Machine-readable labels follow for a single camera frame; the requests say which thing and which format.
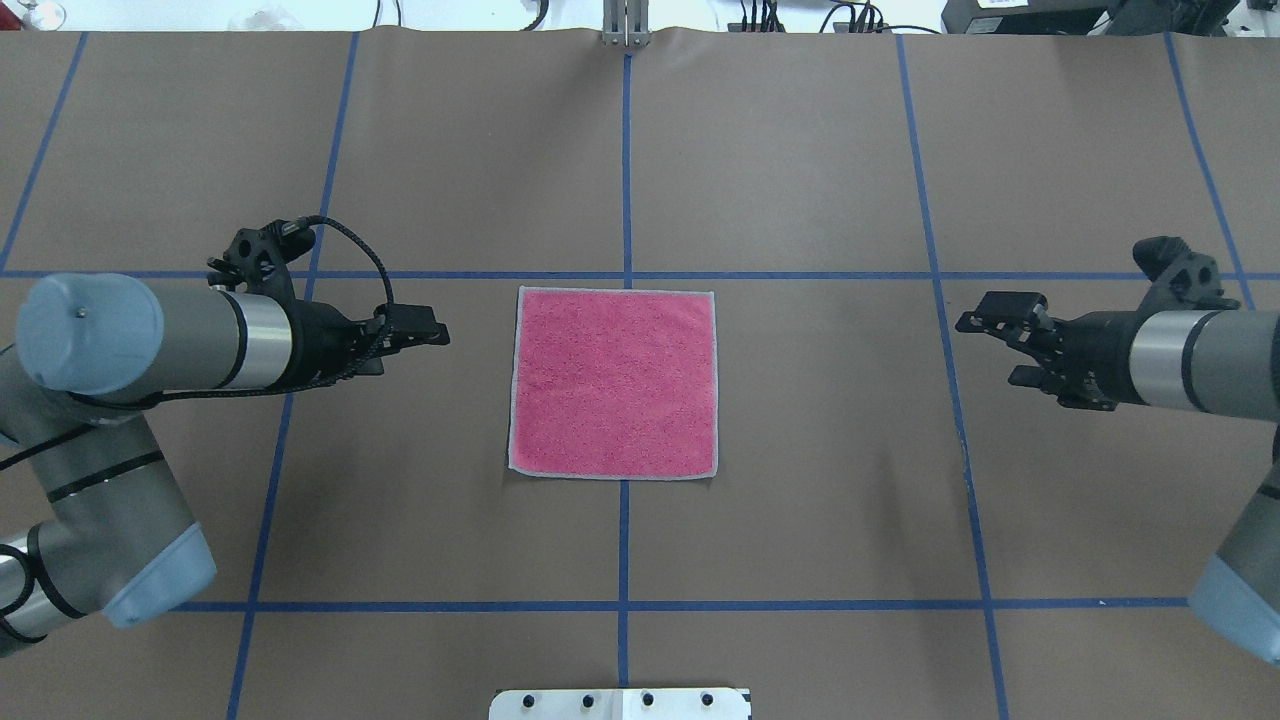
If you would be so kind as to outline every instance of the silver metal band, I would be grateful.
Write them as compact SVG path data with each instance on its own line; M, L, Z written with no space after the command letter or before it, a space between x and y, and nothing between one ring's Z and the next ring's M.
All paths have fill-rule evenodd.
M27 550L27 533L12 538L0 539L0 544L6 544L18 552ZM0 610L14 603L22 597L29 578L28 568L10 555L0 555Z
M5 541L5 544L27 552L27 533ZM15 632L28 638L38 638L49 634L50 630L70 623L72 618L58 610L54 602L49 600L49 596L45 594L45 588L40 583L36 583L27 602L22 603L22 607L9 615L5 615L5 621Z
M225 293L244 315L244 361L227 388L264 388L280 379L293 355L293 329L284 309L262 295Z
M1187 396L1183 352L1196 324L1210 310L1156 313L1138 328L1129 348L1129 377L1147 405L1197 410Z

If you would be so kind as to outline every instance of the pink towel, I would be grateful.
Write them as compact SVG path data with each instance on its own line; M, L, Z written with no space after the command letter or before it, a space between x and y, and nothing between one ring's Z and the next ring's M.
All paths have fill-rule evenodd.
M520 288L511 468L550 478L709 478L717 442L709 292Z

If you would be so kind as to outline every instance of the white metal bracket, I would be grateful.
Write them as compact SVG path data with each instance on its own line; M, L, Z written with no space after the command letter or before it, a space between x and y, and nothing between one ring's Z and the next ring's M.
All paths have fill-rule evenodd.
M604 29L600 37L605 45L649 45L649 0L604 0Z
M506 691L489 720L751 720L751 691L652 688Z

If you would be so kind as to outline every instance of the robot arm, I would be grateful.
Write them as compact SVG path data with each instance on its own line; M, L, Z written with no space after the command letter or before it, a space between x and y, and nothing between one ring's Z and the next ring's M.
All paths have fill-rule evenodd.
M988 292L956 331L997 337L1030 356L1036 365L1015 368L1009 383L1064 407L1110 411L1128 402L1280 421L1280 313L1238 311L1238 301L1222 297L1213 259L1181 238L1143 240L1133 256L1152 281L1137 310L1060 320L1043 295ZM1189 603L1208 626L1280 665L1280 464Z
M388 302L369 320L293 295L287 265L321 222L379 266ZM243 229L210 266L212 292L56 274L23 305L17 342L0 351L0 443L24 450L0 469L29 459L54 519L0 539L0 657L96 611L143 623L212 580L142 410L332 386L381 374L380 359L404 347L449 342L430 307L394 304L372 251L328 218Z

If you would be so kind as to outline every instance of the blue tape grid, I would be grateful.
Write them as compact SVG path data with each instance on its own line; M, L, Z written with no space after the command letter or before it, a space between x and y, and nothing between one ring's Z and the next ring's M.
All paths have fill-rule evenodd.
M27 176L22 195L15 208L3 247L0 247L0 278L40 278L59 270L9 270L6 264L18 238L19 228L27 210L27 205L40 178L40 169L44 164L49 146L54 138L58 120L61 115L67 97L70 92L76 72L84 54L84 47L90 33L81 33L63 79L58 100L50 114L36 151L31 172ZM275 455L271 464L271 474L268 483L266 498L262 509L262 520L259 532L259 542L255 553L253 571L250 582L248 598L244 602L188 602L175 612L241 612L244 621L241 632L241 643L237 653L236 670L232 682L232 691L228 698L227 717L234 719L239 708L239 697L243 689L244 673L248 664L250 646L253 634L253 620L257 614L289 614L289 612L412 612L412 614L485 614L485 612L611 612L617 615L618 623L618 684L630 684L628 673L628 616L631 612L887 612L887 611L982 611L987 628L988 652L992 666L992 678L997 710L1001 719L1009 716L1007 700L1005 697L1004 673L1000 660L1000 643L996 632L996 610L1083 610L1083 609L1164 609L1187 607L1184 597L1078 597L1078 598L996 598L992 597L991 580L986 564L986 550L982 537L982 521L978 511L977 491L973 479L973 466L969 457L968 436L965 430L964 409L960 401L959 382L956 378L955 359L951 350L950 324L946 316L942 295L943 281L1144 281L1140 273L1108 273L1108 272L950 272L942 270L937 256L937 245L933 233L933 220L929 211L928 187L925 183L924 161L920 152L919 135L915 122L915 109L911 97L910 73L906 61L905 45L901 37L895 38L899 58L899 69L902 83L902 101L906 110L908 132L911 145L911 159L915 169L916 192L920 204L920 219L924 234L925 249L929 259L929 272L637 272L632 261L632 228L631 228L631 73L632 55L628 53L622 59L622 272L586 270L586 272L556 272L556 270L396 270L390 275L398 279L522 279L522 281L559 281L559 279L604 279L621 281L626 288L632 287L635 281L928 281L933 286L933 296L938 315L940 340L942 342L943 357L947 369L947 380L951 392L952 415L956 425L964 456L964 478L969 501L970 534L974 544L974 559L977 565L980 598L977 600L773 600L773 601L632 601L630 598L630 482L620 483L618 493L618 598L616 601L511 601L511 602L262 602L259 600L262 571L266 557L266 548L270 539L271 520L275 511L275 500L279 489L280 470L284 462L284 448L288 439L289 420L293 411L293 397L288 396L280 413L280 424L275 443ZM329 164L325 174L325 183L320 202L320 213L328 214L329 202L333 196L334 177L337 174L338 158L342 147L342 132L347 111L347 101L351 91L352 74L355 70L356 54L360 44L358 33L352 33L348 49L346 73L343 76L342 95L338 104L338 114L334 122L333 141L329 152ZM1239 281L1242 295L1248 307L1254 307L1253 295L1249 287L1251 281L1280 281L1280 273L1247 273L1240 260L1231 228L1222 208L1217 184L1213 181L1208 160L1201 143L1199 132L1192 115L1190 104L1183 83L1181 69L1172 36L1165 33L1165 47L1169 55L1170 70L1192 150L1204 177L1206 190L1213 206L1213 213L1219 220L1228 251L1231 258L1234 272L1224 273L1224 279ZM317 232L316 249L311 255L311 264L307 270L297 273L300 279L306 281L305 297L311 299L315 283L319 279L369 279L376 278L371 270L321 270L320 250L323 245L324 229ZM120 270L138 278L172 278L172 279L202 279L204 270Z

